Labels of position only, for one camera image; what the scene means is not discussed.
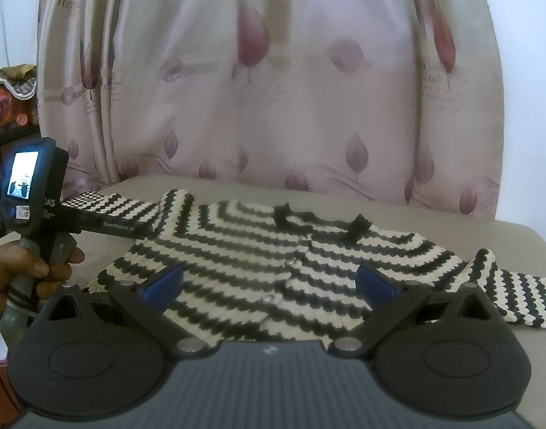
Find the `person's left hand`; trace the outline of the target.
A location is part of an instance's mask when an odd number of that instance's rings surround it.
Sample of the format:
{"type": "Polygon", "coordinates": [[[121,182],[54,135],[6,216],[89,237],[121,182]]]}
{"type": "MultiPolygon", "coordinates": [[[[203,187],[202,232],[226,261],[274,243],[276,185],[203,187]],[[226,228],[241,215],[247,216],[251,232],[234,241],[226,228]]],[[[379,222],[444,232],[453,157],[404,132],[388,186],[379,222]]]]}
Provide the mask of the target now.
{"type": "Polygon", "coordinates": [[[0,320],[6,307],[8,286],[15,277],[23,275],[39,280],[36,293],[41,300],[47,300],[70,279],[72,265],[77,265],[84,259],[84,252],[75,248],[65,263],[49,266],[15,242],[0,245],[0,320]]]}

